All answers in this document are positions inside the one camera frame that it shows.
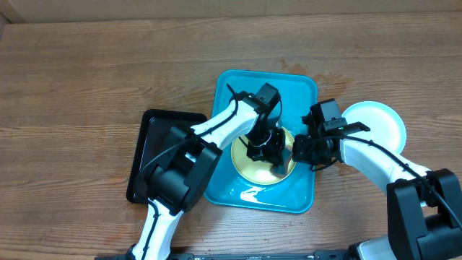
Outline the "green scrubbing sponge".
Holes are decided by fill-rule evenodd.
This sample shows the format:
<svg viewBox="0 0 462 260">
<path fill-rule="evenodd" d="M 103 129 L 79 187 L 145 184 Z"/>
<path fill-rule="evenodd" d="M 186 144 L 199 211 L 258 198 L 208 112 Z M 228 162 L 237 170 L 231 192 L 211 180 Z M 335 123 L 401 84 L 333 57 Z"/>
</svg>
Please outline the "green scrubbing sponge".
<svg viewBox="0 0 462 260">
<path fill-rule="evenodd" d="M 284 178 L 289 172 L 289 164 L 291 161 L 292 146 L 286 145 L 284 149 L 279 153 L 277 162 L 271 166 L 271 173 L 278 178 Z"/>
</svg>

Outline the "yellow plate with stain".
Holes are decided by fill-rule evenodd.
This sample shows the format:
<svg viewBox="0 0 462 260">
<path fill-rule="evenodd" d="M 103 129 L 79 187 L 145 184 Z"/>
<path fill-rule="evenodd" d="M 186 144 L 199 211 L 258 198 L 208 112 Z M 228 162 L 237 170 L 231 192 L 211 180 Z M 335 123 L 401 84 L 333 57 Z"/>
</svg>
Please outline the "yellow plate with stain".
<svg viewBox="0 0 462 260">
<path fill-rule="evenodd" d="M 289 145 L 293 147 L 294 137 L 286 128 L 283 127 L 283 129 L 285 132 L 285 146 Z M 245 180 L 258 185 L 272 185 L 283 181 L 295 169 L 296 162 L 292 160 L 289 164 L 288 174 L 284 178 L 276 177 L 270 171 L 273 164 L 265 161 L 253 161 L 246 155 L 247 148 L 245 147 L 245 144 L 247 143 L 248 139 L 243 136 L 243 142 L 237 139 L 231 145 L 232 163 L 237 172 Z"/>
</svg>

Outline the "light blue plate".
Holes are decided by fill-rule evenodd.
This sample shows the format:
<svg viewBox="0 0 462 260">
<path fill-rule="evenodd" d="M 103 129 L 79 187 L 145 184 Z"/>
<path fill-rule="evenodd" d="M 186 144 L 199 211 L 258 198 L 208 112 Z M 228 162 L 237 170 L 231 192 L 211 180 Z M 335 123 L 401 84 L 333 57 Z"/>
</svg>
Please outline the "light blue plate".
<svg viewBox="0 0 462 260">
<path fill-rule="evenodd" d="M 400 115 L 391 107 L 375 101 L 362 101 L 349 106 L 342 116 L 348 124 L 360 122 L 370 128 L 369 131 L 353 134 L 353 137 L 373 140 L 398 154 L 403 151 L 406 128 Z"/>
</svg>

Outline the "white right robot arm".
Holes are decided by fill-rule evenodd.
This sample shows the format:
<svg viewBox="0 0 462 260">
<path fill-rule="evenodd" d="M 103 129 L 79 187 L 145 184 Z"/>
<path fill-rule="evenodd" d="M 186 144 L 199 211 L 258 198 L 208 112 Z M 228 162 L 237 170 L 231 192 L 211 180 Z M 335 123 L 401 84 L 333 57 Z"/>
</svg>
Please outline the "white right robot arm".
<svg viewBox="0 0 462 260">
<path fill-rule="evenodd" d="M 313 170 L 345 163 L 383 190 L 386 235 L 351 245 L 345 259 L 453 259 L 461 255 L 461 187 L 455 173 L 430 170 L 368 138 L 360 122 L 330 121 L 295 136 L 292 157 Z"/>
</svg>

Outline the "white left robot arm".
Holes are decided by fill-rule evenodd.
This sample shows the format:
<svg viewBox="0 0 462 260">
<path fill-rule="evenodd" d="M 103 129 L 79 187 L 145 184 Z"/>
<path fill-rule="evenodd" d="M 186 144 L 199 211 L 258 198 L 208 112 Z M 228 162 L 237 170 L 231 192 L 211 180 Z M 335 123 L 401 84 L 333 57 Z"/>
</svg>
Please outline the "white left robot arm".
<svg viewBox="0 0 462 260">
<path fill-rule="evenodd" d="M 125 259 L 167 259 L 181 215 L 202 197 L 223 149 L 241 136 L 253 162 L 270 165 L 276 176 L 287 174 L 284 131 L 269 120 L 280 95 L 241 93 L 218 116 L 205 121 L 197 113 L 148 110 L 141 123 L 126 197 L 148 207 L 137 243 Z"/>
</svg>

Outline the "teal plastic tray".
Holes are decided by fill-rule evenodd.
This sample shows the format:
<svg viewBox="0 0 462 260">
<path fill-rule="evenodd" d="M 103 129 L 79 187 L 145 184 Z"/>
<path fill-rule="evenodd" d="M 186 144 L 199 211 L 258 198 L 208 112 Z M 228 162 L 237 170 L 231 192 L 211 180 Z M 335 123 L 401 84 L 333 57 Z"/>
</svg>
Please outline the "teal plastic tray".
<svg viewBox="0 0 462 260">
<path fill-rule="evenodd" d="M 318 99 L 318 88 L 306 76 L 277 74 L 260 71 L 228 70 L 218 80 L 212 106 L 217 116 L 229 103 L 228 87 L 234 91 L 257 92 L 265 83 L 279 90 L 282 104 L 271 113 L 293 137 L 304 134 L 306 125 L 301 118 Z M 307 211 L 315 198 L 315 174 L 305 163 L 296 163 L 295 169 L 283 181 L 272 185 L 258 185 L 245 180 L 235 169 L 231 159 L 231 145 L 222 153 L 204 196 L 214 204 L 262 209 L 299 214 Z"/>
</svg>

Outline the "black water tray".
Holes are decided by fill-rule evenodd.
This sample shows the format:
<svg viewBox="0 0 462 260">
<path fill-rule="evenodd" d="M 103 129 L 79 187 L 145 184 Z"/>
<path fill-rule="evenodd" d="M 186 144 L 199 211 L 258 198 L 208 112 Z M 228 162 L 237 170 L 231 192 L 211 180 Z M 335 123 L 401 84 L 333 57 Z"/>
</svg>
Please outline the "black water tray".
<svg viewBox="0 0 462 260">
<path fill-rule="evenodd" d="M 129 202 L 146 204 L 146 199 L 143 199 L 141 195 L 136 195 L 134 182 L 141 169 L 161 152 L 163 140 L 169 134 L 170 129 L 173 126 L 189 128 L 205 121 L 207 117 L 202 113 L 159 109 L 149 109 L 144 112 L 126 190 L 126 198 Z"/>
</svg>

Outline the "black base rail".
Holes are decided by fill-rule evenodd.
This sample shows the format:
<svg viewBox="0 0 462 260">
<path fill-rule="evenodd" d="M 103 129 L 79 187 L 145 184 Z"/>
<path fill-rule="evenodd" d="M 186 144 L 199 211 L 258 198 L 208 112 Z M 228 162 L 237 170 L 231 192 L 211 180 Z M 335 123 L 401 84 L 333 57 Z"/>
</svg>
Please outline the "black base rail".
<svg viewBox="0 0 462 260">
<path fill-rule="evenodd" d="M 348 250 L 317 250 L 313 253 L 215 254 L 172 253 L 167 260 L 358 260 Z"/>
</svg>

